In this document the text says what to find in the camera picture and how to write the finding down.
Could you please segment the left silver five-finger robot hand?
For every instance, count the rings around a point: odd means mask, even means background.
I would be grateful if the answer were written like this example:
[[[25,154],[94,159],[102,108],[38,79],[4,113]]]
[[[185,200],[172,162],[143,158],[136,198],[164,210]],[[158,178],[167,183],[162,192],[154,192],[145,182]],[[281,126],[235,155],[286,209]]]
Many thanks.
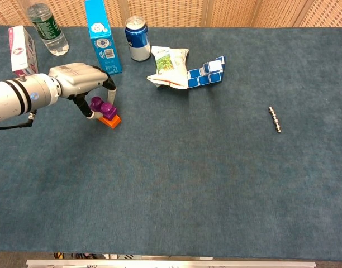
[[[108,90],[108,100],[113,102],[117,87],[110,75],[97,66],[85,63],[71,63],[53,67],[48,76],[59,83],[59,97],[72,100],[88,119],[103,117],[102,112],[91,110],[86,95],[99,87]]]

